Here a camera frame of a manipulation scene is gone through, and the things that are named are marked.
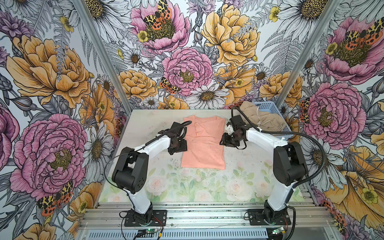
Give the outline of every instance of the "table surface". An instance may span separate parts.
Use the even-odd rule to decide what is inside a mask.
[[[124,147],[134,148],[171,127],[184,117],[218,116],[229,121],[230,110],[133,110],[116,154]],[[169,155],[167,151],[149,160],[147,181],[143,187],[152,202],[264,202],[271,193],[276,178],[273,175],[273,156],[258,145],[247,142],[238,150],[224,147],[225,170],[181,167],[182,152]],[[118,158],[110,168],[111,180]],[[297,189],[291,201],[302,202]],[[129,202],[121,189],[106,182],[99,202]]]

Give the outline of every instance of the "cable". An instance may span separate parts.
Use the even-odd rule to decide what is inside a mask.
[[[251,124],[251,126],[256,130],[258,131],[258,127],[255,126],[250,120],[249,118],[245,115],[245,113],[243,113],[243,111],[240,110],[240,108],[238,107],[233,107],[235,108],[237,111],[240,112],[241,115],[243,115],[243,117],[249,122],[249,124]],[[307,135],[307,134],[304,134],[304,133],[301,133],[301,132],[290,132],[290,131],[280,131],[280,132],[273,132],[273,131],[265,131],[265,130],[261,130],[260,132],[262,133],[267,133],[267,134],[294,134],[294,135],[299,135],[299,136],[303,136],[303,137],[306,137],[308,138],[309,140],[311,140],[313,143],[315,143],[315,145],[317,145],[319,147],[319,150],[321,152],[321,165],[319,166],[319,168],[317,169],[316,172],[314,172],[314,174],[312,174],[311,176],[305,178],[305,179],[302,179],[300,181],[298,181],[297,183],[295,183],[292,188],[296,188],[297,186],[299,186],[300,184],[303,184],[305,182],[309,182],[310,180],[314,179],[317,175],[319,175],[321,173],[321,171],[324,169],[325,167],[325,164],[326,164],[326,159],[327,159],[327,156],[326,156],[326,153],[324,151],[324,148],[323,146],[316,140],[314,139],[313,137]]]
[[[293,235],[293,231],[295,230],[295,226],[296,226],[296,209],[294,207],[291,207],[291,206],[287,206],[287,208],[290,208],[293,210],[293,221],[292,221],[292,229],[289,232],[289,235],[285,240],[291,239],[291,237]]]

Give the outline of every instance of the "folded shirt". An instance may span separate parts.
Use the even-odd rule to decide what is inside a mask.
[[[217,116],[189,116],[184,118],[184,121],[192,121],[192,124],[188,125],[184,138],[188,151],[183,153],[181,167],[224,170],[224,146],[220,145],[220,141],[224,133],[225,119]]]

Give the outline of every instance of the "purple flower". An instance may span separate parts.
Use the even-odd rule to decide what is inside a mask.
[[[363,227],[360,227],[356,219],[345,215],[345,220],[347,222],[349,240],[370,240],[369,233]]]
[[[0,66],[5,68],[5,63],[7,62],[7,57],[9,54],[7,53],[4,47],[0,47]]]
[[[206,15],[208,15],[210,12],[215,11],[215,5],[216,0],[189,0],[188,1],[188,12],[189,15],[195,12],[202,11]]]
[[[233,5],[234,8],[240,9],[244,5],[244,0],[224,0],[224,4]]]
[[[360,94],[347,83],[322,83],[310,97],[308,115],[310,122],[304,124],[306,134],[329,142],[335,150],[353,143],[367,118]]]
[[[179,48],[162,63],[164,77],[171,85],[181,89],[180,95],[189,96],[191,91],[212,81],[211,60],[193,48]]]
[[[19,134],[16,118],[6,108],[0,106],[0,171],[8,162],[12,152],[12,142]]]
[[[384,38],[372,45],[359,43],[353,50],[347,50],[345,34],[348,31],[368,29],[374,21],[366,23],[358,18],[346,18],[330,35],[321,72],[333,76],[339,81],[349,81],[354,85],[362,84],[377,75],[384,68]]]
[[[139,41],[147,48],[148,52],[159,55],[163,52],[174,51],[178,47],[185,46],[189,39],[189,18],[184,18],[180,13],[179,6],[175,6],[168,0],[168,7],[172,10],[170,20],[160,30],[153,30],[144,23],[144,18],[154,15],[157,11],[157,3],[154,7],[132,8],[131,10],[131,32],[137,34]]]
[[[16,168],[11,189],[37,200],[58,193],[69,181],[77,187],[85,175],[83,152],[87,133],[65,114],[36,121],[24,129],[15,143]]]
[[[35,30],[25,23],[23,20],[12,15],[8,12],[0,12],[0,32],[7,34],[11,39],[14,37],[21,38],[22,35],[31,37],[34,35]]]

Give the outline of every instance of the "laundry basket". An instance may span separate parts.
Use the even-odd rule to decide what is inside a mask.
[[[272,101],[252,102],[252,103],[254,105],[258,106],[260,111],[269,112],[269,113],[277,113],[277,114],[279,114],[279,116],[281,118],[283,118],[283,116],[279,112],[279,109],[276,107],[275,103],[272,102]],[[285,131],[285,132],[287,132],[287,131],[290,132],[291,131],[291,129],[289,128],[288,124],[285,124],[285,127],[284,127],[283,131]],[[274,136],[279,138],[279,139],[281,139],[283,137],[285,140],[287,140],[290,137],[293,137],[292,134],[290,134],[290,135],[274,135]]]

